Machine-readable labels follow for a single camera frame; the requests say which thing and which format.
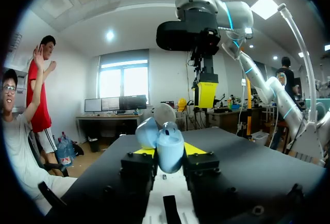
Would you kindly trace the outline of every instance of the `window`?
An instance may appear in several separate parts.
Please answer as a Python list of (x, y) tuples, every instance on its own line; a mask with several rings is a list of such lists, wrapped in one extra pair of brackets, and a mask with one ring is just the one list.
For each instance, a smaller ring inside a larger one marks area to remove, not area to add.
[(133, 60), (101, 65), (100, 98), (145, 95), (149, 104), (148, 60)]

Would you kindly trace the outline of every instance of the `person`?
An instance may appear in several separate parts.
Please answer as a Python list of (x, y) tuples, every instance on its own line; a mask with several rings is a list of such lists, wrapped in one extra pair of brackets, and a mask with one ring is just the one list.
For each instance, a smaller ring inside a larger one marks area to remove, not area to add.
[(39, 210), (46, 215), (52, 208), (38, 189), (42, 181), (57, 196), (62, 197), (77, 178), (50, 175), (40, 168), (28, 144), (28, 135), (31, 131), (30, 121), (40, 104), (40, 93), (43, 83), (43, 56), (42, 46), (34, 50), (34, 63), (37, 67), (37, 76), (34, 93), (26, 110), (14, 118), (12, 109), (15, 103), (15, 91), (18, 78), (13, 69), (3, 75), (2, 102), (3, 102), (3, 132), (5, 147), (16, 178), (22, 189), (33, 199)]
[[(41, 40), (40, 46), (43, 48), (44, 60), (49, 60), (55, 44), (55, 38), (52, 36), (46, 36)], [(41, 145), (41, 148), (39, 147), (41, 150), (41, 156), (44, 158), (45, 162), (53, 164), (58, 163), (55, 156), (55, 151), (57, 150), (57, 148), (53, 140), (53, 135), (51, 131), (52, 121), (47, 109), (47, 99), (44, 82), (47, 79), (48, 75), (55, 70), (55, 68), (56, 62), (52, 61), (47, 70), (43, 72), (40, 105), (31, 120), (33, 132), (36, 134), (37, 140), (40, 143), (38, 145)], [(26, 106), (28, 106), (32, 101), (32, 96), (34, 94), (36, 84), (37, 72), (37, 65), (32, 60), (28, 71)], [(53, 172), (55, 175), (61, 175), (61, 172), (57, 169), (53, 169)]]
[[(294, 74), (290, 70), (291, 61), (288, 57), (282, 58), (282, 67), (276, 71), (276, 77), (279, 80), (279, 82), (285, 87), (285, 91), (289, 94), (289, 96), (292, 98), (292, 100), (296, 103), (296, 100), (294, 99), (294, 95), (298, 94), (298, 89), (294, 84)], [(284, 121), (283, 117), (279, 114), (278, 117), (279, 121)], [(271, 149), (276, 150), (278, 147), (278, 143), (280, 141), (280, 137), (282, 136), (284, 132), (284, 127), (279, 126), (277, 127), (277, 131), (274, 135), (273, 142), (270, 146)]]

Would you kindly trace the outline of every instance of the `blue water jug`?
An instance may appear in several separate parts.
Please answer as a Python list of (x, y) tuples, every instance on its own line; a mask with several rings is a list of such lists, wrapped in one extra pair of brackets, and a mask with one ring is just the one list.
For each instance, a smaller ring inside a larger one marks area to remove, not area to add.
[(56, 155), (60, 160), (60, 163), (66, 167), (72, 165), (72, 160), (70, 157), (70, 152), (68, 150), (68, 146), (65, 142), (62, 142), (61, 138), (58, 138), (58, 147), (56, 150)]

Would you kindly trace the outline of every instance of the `white shorts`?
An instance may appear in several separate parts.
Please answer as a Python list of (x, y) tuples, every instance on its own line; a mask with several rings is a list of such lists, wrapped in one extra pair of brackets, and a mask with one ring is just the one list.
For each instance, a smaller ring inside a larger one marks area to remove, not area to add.
[(45, 153), (52, 153), (57, 150), (50, 127), (41, 132), (38, 132), (37, 135), (40, 145), (42, 146)]
[[(61, 198), (73, 185), (73, 183), (77, 180), (77, 178), (71, 177), (60, 177), (60, 176), (53, 176), (52, 183), (48, 186), (49, 189), (58, 197)], [(46, 215), (52, 208), (50, 203), (44, 198), (43, 196), (39, 199), (35, 200), (35, 203), (43, 215)]]

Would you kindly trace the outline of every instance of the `red shirt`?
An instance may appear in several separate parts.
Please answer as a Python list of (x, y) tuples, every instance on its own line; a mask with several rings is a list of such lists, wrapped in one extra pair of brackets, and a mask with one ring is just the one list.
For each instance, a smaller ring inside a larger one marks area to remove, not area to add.
[[(31, 88), (31, 81), (36, 80), (37, 78), (38, 67), (34, 60), (32, 60), (29, 68), (29, 73), (27, 77), (27, 94), (26, 94), (26, 106), (32, 101), (33, 91)], [(48, 114), (47, 110), (47, 99), (46, 99), (46, 91), (45, 84), (42, 84), (41, 87), (41, 95), (40, 95), (40, 105), (33, 116), (32, 120), (32, 128), (33, 132), (41, 132), (44, 129), (50, 127), (52, 125), (51, 118)]]

